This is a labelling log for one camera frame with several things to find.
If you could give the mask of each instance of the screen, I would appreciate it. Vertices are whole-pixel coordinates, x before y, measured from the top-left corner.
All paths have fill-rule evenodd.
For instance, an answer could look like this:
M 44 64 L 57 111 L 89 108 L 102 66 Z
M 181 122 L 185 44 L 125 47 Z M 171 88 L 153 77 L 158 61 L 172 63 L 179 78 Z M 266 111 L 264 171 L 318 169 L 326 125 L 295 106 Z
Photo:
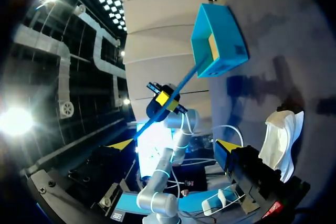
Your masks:
M 144 123 L 137 124 L 136 130 Z M 164 148 L 173 148 L 172 130 L 163 126 L 163 122 L 153 123 L 138 137 L 138 156 L 140 175 L 152 176 Z

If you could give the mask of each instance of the cyan box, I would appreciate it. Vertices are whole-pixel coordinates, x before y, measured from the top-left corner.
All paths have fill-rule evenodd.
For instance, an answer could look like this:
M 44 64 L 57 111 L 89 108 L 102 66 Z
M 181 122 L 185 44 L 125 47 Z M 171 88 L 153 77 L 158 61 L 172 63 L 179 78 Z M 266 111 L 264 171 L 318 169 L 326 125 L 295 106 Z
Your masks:
M 214 4 L 200 6 L 191 44 L 196 64 L 208 55 L 197 71 L 199 78 L 220 76 L 248 60 L 244 40 L 226 6 Z

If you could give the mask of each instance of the blue stick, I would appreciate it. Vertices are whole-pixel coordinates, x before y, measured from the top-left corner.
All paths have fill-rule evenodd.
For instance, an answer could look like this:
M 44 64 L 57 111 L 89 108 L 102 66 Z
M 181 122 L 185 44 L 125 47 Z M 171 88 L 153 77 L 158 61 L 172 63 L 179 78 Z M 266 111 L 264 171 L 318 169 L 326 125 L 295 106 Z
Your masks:
M 201 67 L 201 65 L 204 63 L 208 55 L 204 56 L 204 58 L 198 62 L 190 71 L 189 73 L 183 78 L 183 80 L 180 82 L 180 84 L 177 86 L 177 88 L 174 90 L 173 94 L 169 97 L 168 101 L 162 106 L 162 108 L 158 111 L 157 114 L 154 115 L 154 117 L 150 118 L 141 129 L 139 129 L 138 132 L 134 135 L 134 139 L 136 140 L 149 126 L 151 126 L 152 123 L 154 123 L 160 115 L 167 109 L 169 104 L 175 99 L 175 96 L 179 94 L 179 92 L 183 89 L 183 87 L 187 84 L 187 82 L 192 78 L 192 76 L 197 72 L 197 70 Z

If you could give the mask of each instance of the yellow triangle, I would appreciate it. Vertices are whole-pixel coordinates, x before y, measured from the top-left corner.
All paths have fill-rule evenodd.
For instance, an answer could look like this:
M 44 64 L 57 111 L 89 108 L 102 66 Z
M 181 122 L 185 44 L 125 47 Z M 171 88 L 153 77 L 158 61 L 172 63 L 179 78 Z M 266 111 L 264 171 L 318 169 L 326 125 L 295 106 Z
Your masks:
M 225 141 L 219 140 L 219 139 L 217 139 L 216 142 L 218 142 L 219 144 L 224 146 L 224 148 L 226 148 L 230 153 L 231 153 L 232 150 L 234 150 L 236 148 L 241 148 L 240 145 L 232 144 L 232 143 L 225 142 Z
M 119 149 L 119 150 L 123 150 L 129 143 L 131 143 L 133 141 L 133 139 L 128 139 L 126 141 L 123 141 L 123 142 L 120 142 L 120 143 L 117 143 L 117 144 L 112 144 L 112 145 L 109 145 L 107 147 L 111 148 L 116 148 L 116 149 Z

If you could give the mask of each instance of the ventilation duct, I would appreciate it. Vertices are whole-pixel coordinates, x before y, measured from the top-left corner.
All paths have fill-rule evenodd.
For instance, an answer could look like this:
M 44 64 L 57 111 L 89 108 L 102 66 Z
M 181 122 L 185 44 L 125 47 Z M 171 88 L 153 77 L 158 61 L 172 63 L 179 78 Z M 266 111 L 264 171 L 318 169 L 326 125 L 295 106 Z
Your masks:
M 30 48 L 35 48 L 60 57 L 58 74 L 58 103 L 60 118 L 69 118 L 74 113 L 74 106 L 70 102 L 69 71 L 70 51 L 61 41 L 53 39 L 24 25 L 20 25 L 14 42 Z

